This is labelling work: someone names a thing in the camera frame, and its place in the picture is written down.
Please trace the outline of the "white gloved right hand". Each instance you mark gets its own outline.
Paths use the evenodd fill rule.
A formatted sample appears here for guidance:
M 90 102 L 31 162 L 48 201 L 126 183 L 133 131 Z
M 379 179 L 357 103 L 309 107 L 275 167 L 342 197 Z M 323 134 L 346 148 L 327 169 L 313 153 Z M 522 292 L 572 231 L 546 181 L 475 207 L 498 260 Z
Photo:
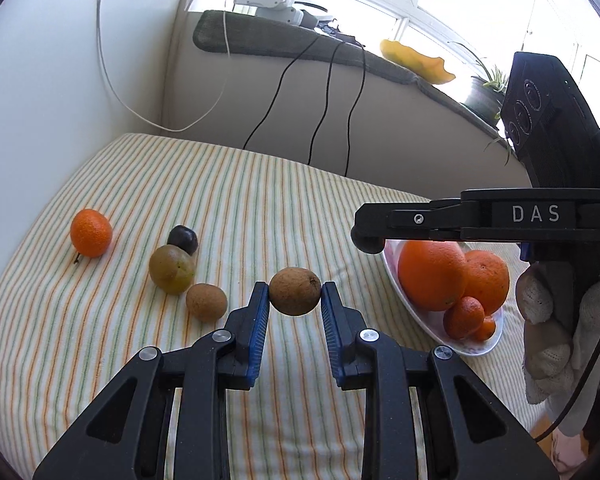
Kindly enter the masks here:
M 570 332 L 557 319 L 569 302 L 573 274 L 564 262 L 533 263 L 516 284 L 516 304 L 524 318 L 524 381 L 527 400 L 545 403 L 556 419 L 581 379 L 600 339 L 600 282 L 583 295 L 579 321 Z

